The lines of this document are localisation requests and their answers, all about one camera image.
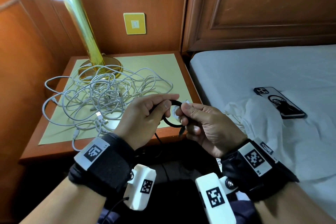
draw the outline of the yellow table mat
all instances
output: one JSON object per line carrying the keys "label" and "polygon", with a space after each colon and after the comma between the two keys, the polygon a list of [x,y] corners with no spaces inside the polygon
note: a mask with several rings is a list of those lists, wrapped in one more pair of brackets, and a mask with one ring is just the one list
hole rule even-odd
{"label": "yellow table mat", "polygon": [[[133,72],[141,68],[150,68],[154,72],[156,72],[163,79],[171,81],[173,83],[173,89],[170,93],[178,93],[180,94],[179,101],[183,102],[185,100],[189,100],[191,102],[191,97],[186,86],[186,83],[183,79],[181,70],[176,61],[174,54],[160,54],[160,55],[145,55],[145,56],[134,56],[134,57],[118,57],[117,58],[122,66],[126,69],[129,69]],[[75,76],[77,74],[77,69],[81,66],[81,64],[87,59],[77,60],[71,76]],[[150,75],[152,72],[149,70],[142,70],[139,74],[143,77]],[[65,87],[68,87],[72,84],[73,80],[68,80]],[[169,85],[164,82],[157,82],[156,89],[160,92],[166,92],[169,89]],[[90,106],[83,107],[81,112],[78,113],[78,118],[85,117],[88,113],[95,113],[95,111],[90,111]],[[63,112],[62,107],[57,106],[51,120],[60,124],[73,124],[71,119],[69,119],[65,113]],[[178,121],[171,116],[168,119],[170,122],[178,124]],[[112,127],[116,127],[119,123],[118,120],[109,121],[109,125]],[[168,125],[161,121],[159,128],[168,127]],[[39,145],[41,144],[51,144],[51,143],[59,143],[65,141],[71,141],[73,137],[73,133],[75,131],[74,127],[63,127],[52,124],[49,122],[47,129],[45,130]],[[88,131],[80,131],[77,139],[91,138],[96,137],[97,131],[95,129],[91,129]]]}

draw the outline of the phone case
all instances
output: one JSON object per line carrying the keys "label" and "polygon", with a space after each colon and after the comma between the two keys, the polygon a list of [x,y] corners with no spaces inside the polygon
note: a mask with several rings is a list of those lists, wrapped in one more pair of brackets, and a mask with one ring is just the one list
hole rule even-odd
{"label": "phone case", "polygon": [[253,91],[271,101],[274,107],[279,110],[283,119],[304,118],[306,116],[304,111],[273,87],[257,87]]}

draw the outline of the yellow transparent lamp base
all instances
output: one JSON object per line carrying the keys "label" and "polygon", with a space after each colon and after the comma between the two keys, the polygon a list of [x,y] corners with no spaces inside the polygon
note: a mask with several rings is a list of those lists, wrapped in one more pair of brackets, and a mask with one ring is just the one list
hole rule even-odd
{"label": "yellow transparent lamp base", "polygon": [[[118,72],[122,72],[121,63],[120,63],[119,60],[117,60],[115,58],[112,58],[112,57],[107,57],[107,56],[103,56],[103,60],[104,60],[104,63],[105,63],[106,66],[110,66],[111,69],[114,69]],[[82,66],[82,68],[80,68],[78,70],[78,75],[80,75],[84,70],[88,69],[91,66],[90,60],[85,61],[81,66]],[[96,75],[96,70],[90,69],[90,70],[87,70],[85,73],[83,73],[80,76],[80,78],[85,80],[85,78],[87,78],[87,77],[92,78],[95,75]],[[116,78],[119,77],[119,76],[120,76],[120,73],[115,74]]]}

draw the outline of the light switch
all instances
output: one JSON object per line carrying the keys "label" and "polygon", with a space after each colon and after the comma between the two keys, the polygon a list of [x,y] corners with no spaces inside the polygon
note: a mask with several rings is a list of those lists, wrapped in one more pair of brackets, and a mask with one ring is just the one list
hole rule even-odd
{"label": "light switch", "polygon": [[124,13],[126,33],[128,35],[145,34],[146,23],[144,13]]}
{"label": "light switch", "polygon": [[139,28],[139,21],[131,21],[132,28]]}

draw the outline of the coiled white cable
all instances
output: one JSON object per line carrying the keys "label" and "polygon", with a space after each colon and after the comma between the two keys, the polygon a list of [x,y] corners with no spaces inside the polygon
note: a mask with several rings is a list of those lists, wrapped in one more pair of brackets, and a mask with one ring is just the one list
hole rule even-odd
{"label": "coiled white cable", "polygon": [[[112,67],[122,68],[122,72],[114,70]],[[86,77],[81,79],[82,74],[88,70],[95,69],[95,76],[91,78]],[[152,74],[146,78],[139,75],[142,70],[149,70]],[[123,79],[116,78],[116,74],[120,73],[124,76]],[[67,86],[64,91],[58,92],[51,89],[48,83],[58,78],[69,78],[72,83]],[[157,82],[164,82],[169,86],[166,92],[159,92],[156,90]],[[125,108],[128,104],[137,97],[144,96],[149,93],[169,93],[173,89],[173,83],[163,79],[152,69],[142,68],[136,72],[128,70],[121,66],[107,65],[107,66],[91,66],[76,76],[57,76],[48,79],[44,86],[54,92],[55,94],[48,98],[43,106],[42,113],[44,117],[52,124],[76,127],[72,138],[72,147],[76,151],[80,151],[75,147],[75,139],[78,137],[80,130],[97,130],[97,136],[101,133],[113,131],[113,129],[106,126],[106,120],[120,120]],[[49,101],[55,102],[62,107],[66,116],[68,116],[73,124],[56,123],[49,118],[45,113],[45,107]],[[77,115],[84,106],[91,106],[90,112],[83,118],[78,118]],[[109,114],[119,112],[118,117],[111,117]]]}

